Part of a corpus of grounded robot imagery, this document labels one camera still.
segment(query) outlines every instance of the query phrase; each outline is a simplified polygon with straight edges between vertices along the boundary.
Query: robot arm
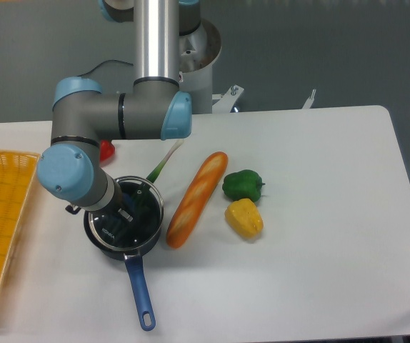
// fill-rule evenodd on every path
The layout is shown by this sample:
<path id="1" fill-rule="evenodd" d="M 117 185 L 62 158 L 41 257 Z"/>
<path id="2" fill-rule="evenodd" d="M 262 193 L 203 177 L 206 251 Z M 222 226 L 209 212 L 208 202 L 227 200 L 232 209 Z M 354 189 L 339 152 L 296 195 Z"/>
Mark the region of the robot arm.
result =
<path id="1" fill-rule="evenodd" d="M 103 95 L 90 79 L 60 81 L 51 146 L 37 168 L 44 188 L 90 212 L 119 212 L 122 204 L 119 185 L 99 166 L 102 139 L 175 139 L 191 133 L 191 97 L 179 91 L 178 0 L 107 2 L 134 3 L 134 91 Z"/>

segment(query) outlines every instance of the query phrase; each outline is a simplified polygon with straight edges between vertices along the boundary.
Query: gray wall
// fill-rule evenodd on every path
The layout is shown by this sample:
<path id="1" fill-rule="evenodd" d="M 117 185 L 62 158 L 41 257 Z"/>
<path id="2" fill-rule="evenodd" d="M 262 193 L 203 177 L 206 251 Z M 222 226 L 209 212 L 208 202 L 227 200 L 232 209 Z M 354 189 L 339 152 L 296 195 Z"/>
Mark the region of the gray wall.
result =
<path id="1" fill-rule="evenodd" d="M 134 60 L 133 24 L 106 22 L 96 0 L 0 3 L 0 122 L 51 118 L 56 83 L 106 59 Z M 223 39 L 214 91 L 246 89 L 246 111 L 380 104 L 410 174 L 410 0 L 203 0 Z M 131 67 L 92 76 L 131 91 Z"/>

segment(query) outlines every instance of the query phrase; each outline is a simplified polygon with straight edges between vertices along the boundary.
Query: black pot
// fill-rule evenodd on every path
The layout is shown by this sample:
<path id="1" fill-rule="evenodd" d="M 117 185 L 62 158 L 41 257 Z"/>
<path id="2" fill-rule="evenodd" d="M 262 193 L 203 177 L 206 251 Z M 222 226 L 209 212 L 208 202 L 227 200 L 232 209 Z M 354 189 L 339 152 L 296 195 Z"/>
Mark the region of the black pot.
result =
<path id="1" fill-rule="evenodd" d="M 161 235 L 164 201 L 157 188 L 141 177 L 121 177 L 116 179 L 116 182 L 128 202 L 132 200 L 127 198 L 127 195 L 134 195 L 137 191 L 140 195 L 140 188 L 144 187 L 143 192 L 146 192 L 146 196 L 143 211 L 139 218 L 135 218 L 134 227 L 121 218 L 117 219 L 116 225 L 112 222 L 115 218 L 113 216 L 94 216 L 90 212 L 85 212 L 84 229 L 91 242 L 106 256 L 124 261 L 131 280 L 141 328 L 150 331 L 156 326 L 156 319 L 146 286 L 141 257 L 156 245 Z M 121 227 L 124 223 L 127 224 L 127 228 Z"/>

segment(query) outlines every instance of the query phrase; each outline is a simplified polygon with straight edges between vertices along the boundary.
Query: pot handle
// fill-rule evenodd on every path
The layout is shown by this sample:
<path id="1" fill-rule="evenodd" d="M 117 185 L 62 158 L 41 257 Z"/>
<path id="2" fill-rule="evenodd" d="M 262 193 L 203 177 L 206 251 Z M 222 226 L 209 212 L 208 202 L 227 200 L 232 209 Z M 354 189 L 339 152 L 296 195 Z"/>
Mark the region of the pot handle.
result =
<path id="1" fill-rule="evenodd" d="M 156 326 L 153 307 L 146 286 L 145 274 L 143 273 L 143 259 L 141 256 L 124 255 L 124 263 L 131 279 L 132 291 L 134 292 L 136 310 L 139 313 L 140 326 L 145 331 L 151 331 Z"/>

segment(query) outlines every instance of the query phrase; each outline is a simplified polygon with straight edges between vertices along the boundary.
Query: black cable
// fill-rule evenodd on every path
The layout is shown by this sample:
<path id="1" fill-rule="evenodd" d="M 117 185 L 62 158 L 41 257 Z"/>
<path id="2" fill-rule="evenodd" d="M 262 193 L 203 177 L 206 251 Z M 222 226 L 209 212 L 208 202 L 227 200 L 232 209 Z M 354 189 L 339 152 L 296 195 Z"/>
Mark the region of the black cable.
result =
<path id="1" fill-rule="evenodd" d="M 120 63 L 120 64 L 125 64 L 127 66 L 134 66 L 133 63 L 131 62 L 126 62 L 126 61 L 120 61 L 118 59 L 107 59 L 106 61 L 103 61 L 99 64 L 97 64 L 93 69 L 91 69 L 90 71 L 84 73 L 84 74 L 80 74 L 80 75 L 76 75 L 77 77 L 82 77 L 85 75 L 89 75 L 90 73 L 93 73 L 94 71 L 96 71 L 98 68 L 100 68 L 101 66 L 103 66 L 105 63 L 109 63 L 109 62 L 114 62 L 114 63 Z"/>

